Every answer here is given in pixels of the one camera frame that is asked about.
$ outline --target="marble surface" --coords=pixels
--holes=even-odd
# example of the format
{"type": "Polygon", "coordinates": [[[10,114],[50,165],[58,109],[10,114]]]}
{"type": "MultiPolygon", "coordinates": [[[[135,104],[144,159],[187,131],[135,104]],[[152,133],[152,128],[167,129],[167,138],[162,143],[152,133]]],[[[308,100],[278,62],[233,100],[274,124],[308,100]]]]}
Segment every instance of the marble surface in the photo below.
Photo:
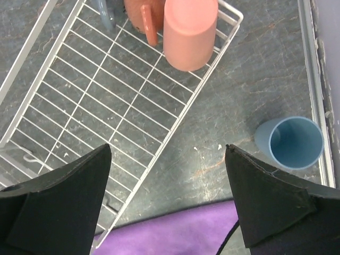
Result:
{"type": "MultiPolygon", "coordinates": [[[[5,35],[2,35],[0,38],[0,49],[11,57],[4,57],[6,68],[1,72],[1,75],[5,74],[6,70],[11,66],[15,59],[14,56],[24,41],[24,37],[27,36],[25,31],[31,28],[32,20],[37,15],[37,10],[43,4],[43,1],[40,2],[41,5],[38,3],[39,1],[20,1],[15,0],[12,4],[7,3],[7,5],[2,6],[4,8],[2,13],[5,13],[2,15],[8,15],[9,18],[3,21],[3,26],[6,29],[5,35]],[[19,22],[15,17],[10,17],[10,14],[13,15],[13,13],[20,12],[25,13],[28,17],[26,21],[21,20],[19,22]]],[[[44,28],[43,33],[39,36],[32,50],[34,54],[30,54],[23,70],[15,80],[8,97],[6,97],[1,105],[1,135],[20,106],[25,92],[28,90],[35,77],[35,73],[52,46],[74,2],[73,0],[60,0],[58,2],[57,8],[52,13],[53,16],[49,19],[47,27],[44,28]]],[[[178,127],[144,184],[121,217],[119,225],[166,214],[197,204],[221,201],[230,197],[232,194],[224,164],[224,150],[227,143],[233,143],[267,162],[268,160],[256,148],[253,141],[256,127],[260,123],[274,117],[290,115],[311,117],[309,88],[304,64],[297,2],[295,0],[232,0],[228,2],[243,12],[245,18],[241,28],[187,113],[184,121],[178,127]]],[[[103,30],[100,19],[97,16],[90,12],[85,12],[82,15],[84,15],[82,18],[92,26],[98,28],[103,33],[107,33],[103,30]]],[[[93,43],[98,47],[109,50],[111,45],[109,40],[102,37],[96,39],[90,31],[84,30],[80,23],[78,26],[77,24],[75,25],[77,31],[85,37],[87,36],[88,40],[93,40],[93,43]]],[[[129,23],[126,25],[126,29],[131,33],[135,33],[129,23]]],[[[113,34],[106,35],[111,38],[115,37],[113,34]]],[[[143,38],[143,35],[137,33],[135,35],[143,38]]],[[[138,48],[141,47],[141,44],[134,43],[134,39],[129,37],[128,34],[122,33],[118,39],[120,44],[131,51],[135,51],[136,54],[140,54],[139,56],[146,61],[156,61],[158,55],[153,55],[155,52],[148,51],[147,48],[138,48]]],[[[41,145],[53,150],[57,157],[48,156],[46,150],[42,149],[41,146],[37,146],[37,144],[33,144],[20,132],[15,132],[13,141],[29,147],[30,150],[35,151],[39,155],[41,160],[47,160],[51,166],[58,167],[63,164],[59,158],[66,162],[72,161],[74,158],[77,158],[77,154],[84,154],[90,150],[90,147],[103,143],[102,138],[111,138],[114,145],[115,142],[124,144],[128,148],[127,151],[129,153],[134,157],[138,156],[139,161],[147,164],[150,161],[148,155],[145,155],[143,151],[136,149],[128,143],[122,136],[124,135],[123,132],[124,130],[130,130],[136,137],[134,141],[139,144],[143,143],[143,146],[146,146],[152,152],[157,150],[157,143],[146,135],[139,136],[138,130],[133,129],[129,123],[125,122],[123,122],[120,129],[122,134],[115,134],[115,137],[113,137],[109,126],[118,125],[119,120],[115,119],[115,115],[112,112],[108,112],[105,107],[94,108],[94,105],[97,107],[98,104],[93,102],[95,99],[103,100],[106,106],[122,114],[126,109],[126,103],[132,102],[131,100],[136,90],[140,88],[138,84],[150,72],[150,66],[144,65],[136,59],[129,61],[124,57],[125,53],[120,52],[121,49],[115,46],[116,48],[110,54],[122,62],[126,61],[124,64],[137,70],[138,75],[128,72],[121,67],[118,68],[118,65],[111,58],[106,59],[102,63],[104,70],[112,72],[122,82],[136,86],[128,89],[125,88],[125,90],[115,90],[114,93],[120,98],[119,101],[115,102],[120,103],[110,105],[112,103],[112,95],[107,94],[107,92],[112,88],[110,87],[112,83],[108,82],[112,80],[112,77],[108,76],[109,74],[103,70],[95,74],[96,65],[99,65],[104,59],[103,54],[96,52],[94,49],[82,47],[75,41],[74,37],[69,37],[68,40],[67,43],[69,45],[78,47],[78,50],[82,51],[85,56],[87,56],[86,54],[91,54],[89,57],[93,60],[94,66],[82,64],[82,60],[73,56],[72,52],[67,51],[67,48],[61,49],[58,55],[70,62],[72,61],[73,65],[81,69],[86,75],[90,77],[95,75],[96,81],[100,82],[106,90],[96,85],[89,86],[89,79],[86,76],[79,75],[79,73],[76,74],[71,70],[69,73],[66,70],[67,78],[77,87],[69,86],[67,83],[65,86],[65,82],[54,76],[52,72],[47,73],[44,80],[48,84],[53,83],[55,90],[44,84],[40,86],[38,93],[49,100],[54,100],[55,105],[63,111],[55,111],[53,107],[39,98],[32,101],[32,104],[58,125],[51,124],[51,121],[47,120],[40,113],[29,109],[25,114],[27,120],[22,121],[18,128],[27,130],[26,133],[29,132],[30,136],[34,137],[41,145]],[[79,101],[82,91],[86,89],[89,90],[88,94],[92,97],[86,98],[86,103],[82,104],[81,108],[77,108],[75,111],[73,102],[79,101]],[[65,100],[65,97],[60,97],[61,94],[58,94],[58,91],[63,95],[67,95],[68,100],[65,100]],[[87,107],[91,111],[96,111],[99,119],[88,116],[85,111],[87,107]],[[68,114],[73,112],[74,119],[67,122],[68,114]],[[42,129],[48,130],[50,136],[47,137],[41,133],[30,122],[37,123],[42,129]],[[101,138],[95,135],[88,135],[88,130],[86,131],[83,128],[83,122],[96,130],[101,138]],[[67,127],[67,131],[62,132],[61,127],[63,126],[67,127]],[[71,147],[73,151],[63,148],[60,144],[55,144],[54,139],[60,134],[62,134],[60,140],[71,147]],[[84,142],[75,140],[72,134],[81,137],[87,145],[84,142]]],[[[167,63],[163,62],[162,59],[157,63],[157,68],[169,76],[179,79],[189,89],[194,89],[197,86],[197,80],[194,76],[171,71],[167,63]]],[[[55,61],[52,64],[52,69],[60,71],[67,69],[67,67],[61,62],[55,61]]],[[[204,70],[201,70],[196,75],[201,76],[203,73],[204,70]]],[[[149,77],[151,82],[160,81],[161,79],[164,79],[160,82],[160,84],[164,84],[164,90],[171,91],[176,98],[183,102],[188,100],[190,95],[187,90],[175,88],[175,84],[172,84],[169,79],[166,80],[159,73],[152,72],[149,77]]],[[[142,91],[143,95],[147,98],[152,98],[156,103],[163,105],[171,114],[177,116],[181,105],[179,104],[178,107],[175,107],[176,102],[170,98],[166,101],[162,101],[164,100],[163,98],[154,98],[153,95],[155,93],[152,88],[150,84],[146,83],[142,91]]],[[[164,110],[157,112],[148,109],[150,102],[145,100],[146,98],[144,97],[140,98],[140,101],[133,103],[135,107],[145,107],[145,111],[152,114],[151,117],[157,119],[166,128],[172,125],[173,117],[171,114],[164,114],[164,110]]],[[[127,119],[131,123],[137,123],[136,125],[138,123],[142,123],[143,127],[148,125],[148,120],[137,113],[132,113],[127,119]]],[[[149,127],[149,132],[156,139],[162,139],[166,134],[164,129],[160,129],[159,126],[150,124],[149,127]]],[[[14,155],[17,160],[22,159],[22,156],[20,152],[14,155]]],[[[123,157],[117,151],[114,153],[114,156],[123,157]]],[[[1,167],[0,173],[6,175],[13,182],[25,180],[25,176],[18,176],[13,167],[3,161],[1,161],[1,167]]],[[[29,167],[31,169],[40,169],[36,163],[31,163],[29,167]]],[[[129,165],[127,167],[133,169],[135,175],[140,173],[138,168],[140,165],[133,167],[129,165]]],[[[41,171],[43,173],[48,170],[42,168],[41,171]]],[[[292,173],[307,180],[320,183],[317,166],[292,173]]],[[[119,174],[118,171],[112,172],[112,174],[113,176],[118,176],[118,178],[127,178],[122,176],[122,173],[119,174]]],[[[124,193],[126,190],[117,189],[117,186],[111,181],[108,183],[108,189],[122,198],[127,197],[127,194],[124,193]]],[[[103,215],[100,220],[103,224],[109,225],[112,219],[110,215],[103,215]]],[[[244,248],[240,229],[235,233],[223,254],[249,254],[249,251],[244,248]]]]}

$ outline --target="gray mug handle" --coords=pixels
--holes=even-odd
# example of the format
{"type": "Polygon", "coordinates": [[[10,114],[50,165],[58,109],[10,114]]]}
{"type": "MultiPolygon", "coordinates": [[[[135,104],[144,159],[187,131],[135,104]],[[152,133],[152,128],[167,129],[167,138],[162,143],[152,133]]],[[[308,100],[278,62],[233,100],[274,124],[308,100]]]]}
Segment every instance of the gray mug handle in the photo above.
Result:
{"type": "Polygon", "coordinates": [[[109,15],[109,12],[107,10],[106,6],[106,0],[96,0],[98,5],[98,11],[100,13],[100,18],[107,30],[113,30],[116,27],[116,21],[114,13],[109,15]]]}

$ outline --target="mug handle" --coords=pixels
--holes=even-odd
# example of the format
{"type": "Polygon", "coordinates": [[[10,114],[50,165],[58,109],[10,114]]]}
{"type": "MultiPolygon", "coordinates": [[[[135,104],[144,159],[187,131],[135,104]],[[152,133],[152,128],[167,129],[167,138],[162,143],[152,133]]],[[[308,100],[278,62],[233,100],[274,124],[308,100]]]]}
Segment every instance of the mug handle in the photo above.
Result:
{"type": "Polygon", "coordinates": [[[157,30],[155,24],[152,21],[151,6],[149,4],[143,4],[140,7],[142,12],[143,24],[145,34],[150,46],[156,46],[158,44],[157,30]]]}
{"type": "Polygon", "coordinates": [[[96,0],[96,1],[98,4],[98,11],[100,13],[100,18],[101,18],[103,25],[105,26],[107,30],[112,31],[116,27],[114,13],[112,13],[111,16],[109,15],[107,6],[106,6],[106,0],[96,0]]]}

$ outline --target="cup rim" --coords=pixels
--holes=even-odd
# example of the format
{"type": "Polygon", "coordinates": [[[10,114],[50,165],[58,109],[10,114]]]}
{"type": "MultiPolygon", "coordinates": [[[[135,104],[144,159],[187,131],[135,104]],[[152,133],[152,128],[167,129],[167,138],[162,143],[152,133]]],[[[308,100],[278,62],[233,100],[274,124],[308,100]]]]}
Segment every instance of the cup rim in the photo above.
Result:
{"type": "Polygon", "coordinates": [[[324,151],[324,148],[325,148],[325,140],[324,140],[324,136],[322,134],[322,131],[321,131],[321,128],[314,122],[312,121],[311,119],[309,118],[306,118],[306,117],[302,117],[302,116],[291,116],[291,117],[287,117],[287,118],[282,118],[275,126],[274,128],[272,129],[271,133],[270,133],[270,136],[269,136],[269,140],[268,140],[268,148],[269,148],[269,152],[270,152],[270,155],[273,157],[273,159],[275,160],[275,162],[277,164],[279,164],[281,167],[285,168],[285,169],[291,169],[291,170],[302,170],[302,169],[306,169],[312,165],[314,165],[316,163],[316,161],[319,160],[321,154],[323,153],[324,151]],[[274,131],[277,129],[278,126],[280,126],[282,123],[286,122],[286,121],[289,121],[289,120],[292,120],[292,119],[299,119],[299,120],[305,120],[305,121],[308,121],[310,123],[313,124],[314,127],[316,127],[319,131],[319,134],[321,136],[321,140],[322,140],[322,145],[321,145],[321,148],[320,148],[320,153],[319,155],[316,157],[316,159],[311,162],[309,165],[307,166],[303,166],[303,167],[289,167],[289,166],[286,166],[284,164],[282,164],[273,154],[273,151],[271,150],[271,139],[273,137],[273,134],[274,134],[274,131]]]}

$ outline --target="gray wall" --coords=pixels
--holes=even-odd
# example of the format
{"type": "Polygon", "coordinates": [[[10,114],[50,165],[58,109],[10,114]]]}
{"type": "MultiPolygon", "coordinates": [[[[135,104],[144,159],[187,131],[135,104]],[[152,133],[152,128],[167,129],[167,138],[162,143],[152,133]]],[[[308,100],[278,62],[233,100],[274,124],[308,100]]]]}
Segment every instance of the gray wall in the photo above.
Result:
{"type": "Polygon", "coordinates": [[[331,133],[332,154],[340,181],[340,1],[312,0],[318,37],[319,57],[323,71],[325,103],[331,133]]]}

